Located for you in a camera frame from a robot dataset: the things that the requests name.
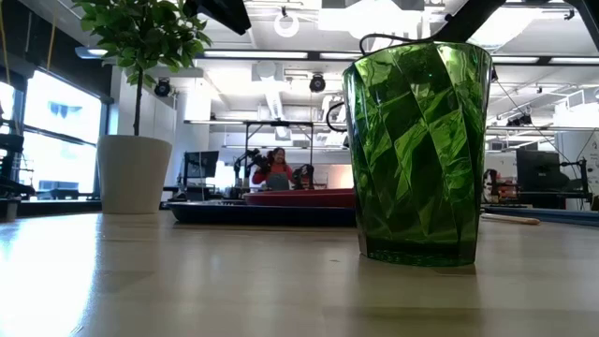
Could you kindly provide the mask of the oval white lamp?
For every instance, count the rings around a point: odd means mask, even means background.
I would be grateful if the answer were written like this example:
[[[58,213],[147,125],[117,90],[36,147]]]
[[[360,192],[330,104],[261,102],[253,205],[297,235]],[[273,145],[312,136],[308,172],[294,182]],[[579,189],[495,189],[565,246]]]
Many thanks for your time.
[[[107,54],[107,51],[99,48],[76,47],[75,53],[80,59],[94,60],[102,59]]]

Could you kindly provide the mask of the white plant pot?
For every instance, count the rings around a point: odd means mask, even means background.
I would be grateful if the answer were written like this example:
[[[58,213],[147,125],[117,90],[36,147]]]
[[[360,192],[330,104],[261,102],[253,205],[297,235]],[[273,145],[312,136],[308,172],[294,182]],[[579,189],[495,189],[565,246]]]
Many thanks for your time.
[[[172,145],[162,139],[107,135],[96,149],[102,212],[153,214],[159,205]]]

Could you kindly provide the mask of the green leafy plant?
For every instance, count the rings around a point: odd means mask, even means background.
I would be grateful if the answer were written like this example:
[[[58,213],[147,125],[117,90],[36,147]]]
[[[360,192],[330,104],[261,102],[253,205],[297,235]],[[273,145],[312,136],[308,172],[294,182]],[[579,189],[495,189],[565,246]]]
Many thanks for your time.
[[[171,71],[194,65],[195,56],[210,47],[207,23],[191,14],[186,0],[72,0],[83,10],[81,28],[99,37],[97,47],[114,57],[136,87],[133,131],[140,127],[144,86],[156,84],[149,70],[160,64]]]

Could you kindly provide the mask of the green faceted plastic cup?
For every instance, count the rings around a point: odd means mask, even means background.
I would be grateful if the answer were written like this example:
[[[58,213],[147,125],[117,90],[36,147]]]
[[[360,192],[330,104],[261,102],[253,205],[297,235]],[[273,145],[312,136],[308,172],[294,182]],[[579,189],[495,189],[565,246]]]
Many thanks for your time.
[[[493,61],[468,43],[408,43],[343,74],[360,252],[390,263],[475,262]]]

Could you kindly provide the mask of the person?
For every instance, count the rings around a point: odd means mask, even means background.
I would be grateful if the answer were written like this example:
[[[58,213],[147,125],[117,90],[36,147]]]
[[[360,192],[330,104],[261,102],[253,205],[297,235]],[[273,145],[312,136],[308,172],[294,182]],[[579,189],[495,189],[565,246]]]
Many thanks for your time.
[[[253,177],[253,184],[265,184],[271,191],[285,191],[290,189],[292,181],[291,167],[286,163],[285,149],[277,147],[267,154],[265,167],[259,167]]]

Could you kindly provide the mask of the blue plastic tray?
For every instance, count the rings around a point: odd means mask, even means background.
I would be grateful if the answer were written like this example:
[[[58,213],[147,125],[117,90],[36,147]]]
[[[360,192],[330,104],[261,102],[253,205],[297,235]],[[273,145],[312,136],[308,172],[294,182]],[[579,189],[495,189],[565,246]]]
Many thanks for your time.
[[[353,209],[328,207],[254,206],[232,203],[169,202],[182,224],[274,227],[355,227]]]

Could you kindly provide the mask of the spoon with beige handle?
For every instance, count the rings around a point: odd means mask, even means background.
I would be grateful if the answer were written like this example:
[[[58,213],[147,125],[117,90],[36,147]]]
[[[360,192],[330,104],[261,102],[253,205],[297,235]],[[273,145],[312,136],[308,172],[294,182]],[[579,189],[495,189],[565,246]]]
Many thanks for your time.
[[[480,217],[483,219],[487,219],[487,220],[506,222],[506,223],[512,223],[512,224],[529,225],[529,226],[538,226],[541,223],[541,221],[536,218],[502,215],[502,214],[495,214],[495,213],[482,213],[480,215]]]

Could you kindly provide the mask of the black aluminium table frame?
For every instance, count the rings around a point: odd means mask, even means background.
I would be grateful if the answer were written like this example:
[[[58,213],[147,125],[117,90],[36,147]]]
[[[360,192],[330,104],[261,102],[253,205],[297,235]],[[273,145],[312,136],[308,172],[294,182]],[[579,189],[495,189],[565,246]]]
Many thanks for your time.
[[[98,201],[51,200],[51,201],[22,201],[16,208],[18,217],[51,216],[99,212],[101,203]],[[599,212],[486,207],[483,213],[495,213],[519,217],[539,219],[541,222],[599,227]]]

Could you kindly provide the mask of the pink plastic plate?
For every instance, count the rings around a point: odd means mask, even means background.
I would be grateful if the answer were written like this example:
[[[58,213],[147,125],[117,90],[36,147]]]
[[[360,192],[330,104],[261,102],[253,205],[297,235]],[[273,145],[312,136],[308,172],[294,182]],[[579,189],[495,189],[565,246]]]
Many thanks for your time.
[[[356,203],[353,188],[263,191],[243,198],[254,206],[354,208]]]

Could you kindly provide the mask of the black computer monitor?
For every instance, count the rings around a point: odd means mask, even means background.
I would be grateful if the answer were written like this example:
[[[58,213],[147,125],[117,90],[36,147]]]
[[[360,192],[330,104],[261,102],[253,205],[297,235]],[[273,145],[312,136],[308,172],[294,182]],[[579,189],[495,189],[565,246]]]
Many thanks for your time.
[[[185,153],[183,155],[183,177],[191,179],[214,178],[218,158],[218,151]]]
[[[517,182],[523,192],[561,191],[570,182],[561,172],[557,153],[519,149],[516,162]]]

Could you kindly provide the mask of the black equipment rack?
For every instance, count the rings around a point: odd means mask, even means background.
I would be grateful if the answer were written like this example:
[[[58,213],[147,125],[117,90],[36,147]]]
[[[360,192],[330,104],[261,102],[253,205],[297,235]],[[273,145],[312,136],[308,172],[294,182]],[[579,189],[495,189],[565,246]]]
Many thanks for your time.
[[[22,153],[24,137],[15,134],[0,134],[0,198],[33,196],[36,191],[32,186],[24,185],[11,178],[16,156]]]

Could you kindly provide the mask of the black overhead rig frame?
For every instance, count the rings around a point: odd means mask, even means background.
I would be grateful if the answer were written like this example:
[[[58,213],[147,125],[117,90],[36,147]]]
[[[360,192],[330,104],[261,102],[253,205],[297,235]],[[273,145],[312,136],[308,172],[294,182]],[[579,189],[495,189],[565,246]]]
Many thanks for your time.
[[[313,164],[314,159],[314,123],[313,122],[302,122],[302,121],[287,121],[287,120],[265,120],[265,121],[243,121],[245,125],[245,138],[244,138],[244,155],[242,159],[243,163],[243,177],[241,180],[241,186],[243,188],[248,188],[250,186],[250,172],[248,166],[248,158],[249,156],[246,154],[249,150],[249,140],[252,136],[260,130],[264,125],[271,127],[286,127],[292,128],[296,127],[299,129],[304,136],[309,140],[308,149],[310,150],[310,162],[309,165]]]

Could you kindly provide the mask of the long ceiling light strip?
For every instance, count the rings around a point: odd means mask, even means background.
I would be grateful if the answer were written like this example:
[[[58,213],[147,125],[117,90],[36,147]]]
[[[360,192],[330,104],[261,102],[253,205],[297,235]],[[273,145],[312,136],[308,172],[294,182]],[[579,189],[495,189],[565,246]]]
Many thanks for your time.
[[[205,51],[206,58],[218,59],[307,59],[304,51]]]
[[[497,56],[492,57],[492,61],[498,65],[533,65],[539,61],[538,57],[531,56]]]
[[[549,61],[553,65],[599,65],[599,57],[552,57]]]
[[[332,61],[349,61],[353,62],[362,56],[361,53],[354,52],[320,52],[319,58],[322,60]]]

